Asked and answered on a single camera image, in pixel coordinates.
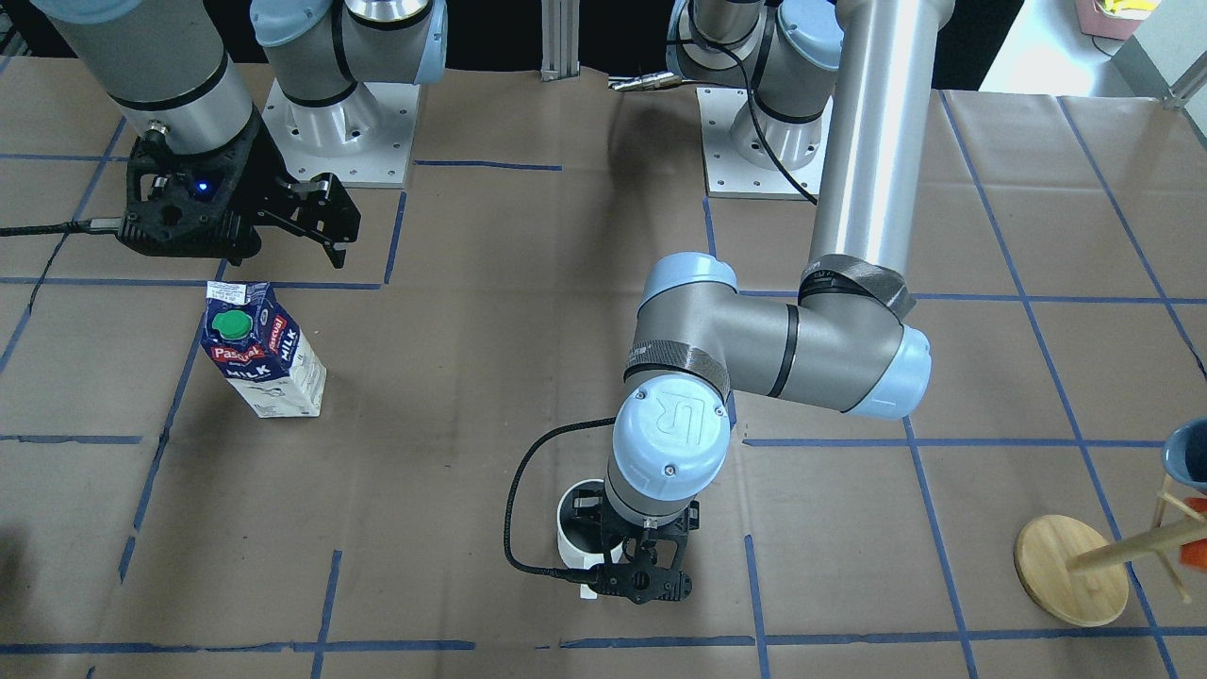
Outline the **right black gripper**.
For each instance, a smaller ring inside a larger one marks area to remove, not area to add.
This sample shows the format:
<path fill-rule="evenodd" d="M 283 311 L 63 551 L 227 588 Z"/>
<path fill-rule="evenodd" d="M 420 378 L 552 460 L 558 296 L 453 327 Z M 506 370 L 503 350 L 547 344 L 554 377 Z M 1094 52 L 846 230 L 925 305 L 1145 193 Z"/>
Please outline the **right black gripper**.
<path fill-rule="evenodd" d="M 126 164 L 124 223 L 117 241 L 146 257 L 223 258 L 240 265 L 260 251 L 258 226 L 319 242 L 343 268 L 361 212 L 332 172 L 288 175 L 260 112 L 228 144 L 177 156 L 148 130 Z"/>

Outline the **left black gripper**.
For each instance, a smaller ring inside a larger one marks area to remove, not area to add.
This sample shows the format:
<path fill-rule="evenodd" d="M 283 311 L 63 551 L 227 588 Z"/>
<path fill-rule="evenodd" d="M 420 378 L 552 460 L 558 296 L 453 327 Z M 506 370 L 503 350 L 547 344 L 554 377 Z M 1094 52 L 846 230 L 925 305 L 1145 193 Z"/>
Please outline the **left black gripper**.
<path fill-rule="evenodd" d="M 634 603 L 680 602 L 690 596 L 683 570 L 690 529 L 699 527 L 700 503 L 661 527 L 630 523 L 604 501 L 602 490 L 570 490 L 570 545 L 604 549 L 604 563 L 590 568 L 590 589 Z"/>

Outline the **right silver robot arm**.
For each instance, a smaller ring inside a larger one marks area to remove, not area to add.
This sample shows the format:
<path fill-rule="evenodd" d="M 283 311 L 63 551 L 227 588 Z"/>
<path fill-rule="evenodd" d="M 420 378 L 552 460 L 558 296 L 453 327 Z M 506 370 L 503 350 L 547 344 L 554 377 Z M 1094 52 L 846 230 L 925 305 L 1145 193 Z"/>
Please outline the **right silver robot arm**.
<path fill-rule="evenodd" d="M 435 83 L 444 1 L 253 1 L 284 103 L 266 121 L 200 1 L 39 1 L 135 133 L 118 218 L 6 227 L 6 238 L 111 235 L 146 257 L 227 259 L 272 226 L 336 268 L 361 215 L 348 182 L 381 185 L 404 124 L 384 90 Z"/>

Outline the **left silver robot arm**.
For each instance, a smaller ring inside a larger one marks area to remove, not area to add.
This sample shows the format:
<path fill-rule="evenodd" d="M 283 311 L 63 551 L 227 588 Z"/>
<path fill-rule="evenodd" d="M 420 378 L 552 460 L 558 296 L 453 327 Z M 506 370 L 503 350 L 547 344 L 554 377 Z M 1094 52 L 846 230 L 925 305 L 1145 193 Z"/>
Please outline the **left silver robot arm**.
<path fill-rule="evenodd" d="M 905 318 L 935 39 L 951 1 L 681 1 L 667 65 L 745 90 L 772 168 L 769 124 L 829 112 L 807 267 L 794 304 L 737 291 L 711 254 L 663 257 L 639 302 L 626 394 L 604 478 L 556 507 L 562 567 L 532 567 L 637 604 L 690 592 L 682 562 L 696 494 L 721 472 L 733 392 L 899 420 L 931 382 L 931 343 Z"/>

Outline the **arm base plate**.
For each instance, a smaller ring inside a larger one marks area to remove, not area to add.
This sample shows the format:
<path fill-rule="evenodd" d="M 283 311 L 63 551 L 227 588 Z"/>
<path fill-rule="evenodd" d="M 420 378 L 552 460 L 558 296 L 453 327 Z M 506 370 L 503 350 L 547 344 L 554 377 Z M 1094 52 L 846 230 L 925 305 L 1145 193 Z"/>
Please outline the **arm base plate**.
<path fill-rule="evenodd" d="M 832 100 L 818 119 L 785 124 L 757 109 L 756 119 L 769 146 L 757 137 L 745 90 L 705 87 L 696 89 L 702 129 L 702 158 L 709 197 L 745 199 L 801 199 L 772 166 L 772 151 L 791 176 L 812 197 L 820 197 L 826 146 L 834 107 Z"/>
<path fill-rule="evenodd" d="M 344 100 L 323 109 L 290 103 L 274 81 L 264 124 L 288 171 L 298 178 L 336 174 L 346 188 L 403 189 L 422 86 L 358 83 Z"/>

